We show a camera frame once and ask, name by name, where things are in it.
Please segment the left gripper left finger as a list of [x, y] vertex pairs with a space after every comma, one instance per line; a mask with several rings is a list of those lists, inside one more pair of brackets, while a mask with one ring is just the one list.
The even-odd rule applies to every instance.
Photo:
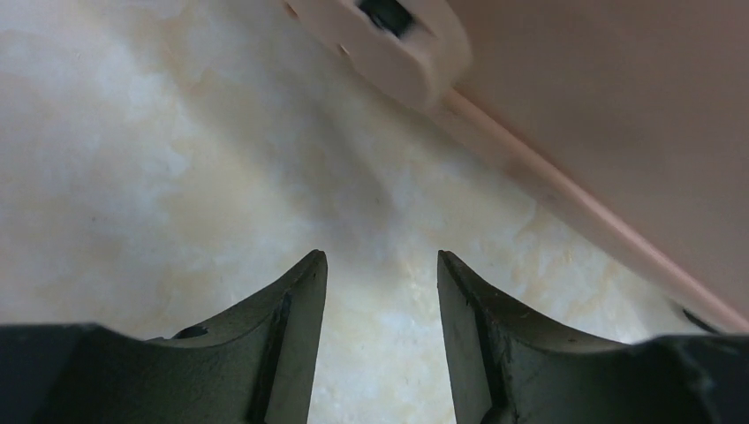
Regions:
[[314, 250], [170, 338], [94, 323], [1, 328], [4, 423], [304, 423], [326, 298]]

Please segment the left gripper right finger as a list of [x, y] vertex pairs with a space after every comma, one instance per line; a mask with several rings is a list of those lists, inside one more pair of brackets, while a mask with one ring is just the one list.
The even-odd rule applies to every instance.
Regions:
[[748, 338], [622, 344], [568, 327], [441, 251], [437, 286], [460, 423], [745, 423]]

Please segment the pink suitcase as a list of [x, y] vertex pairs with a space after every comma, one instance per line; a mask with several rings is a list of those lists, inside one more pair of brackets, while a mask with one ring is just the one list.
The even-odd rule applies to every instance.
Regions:
[[747, 331], [747, 2], [285, 8], [702, 321]]

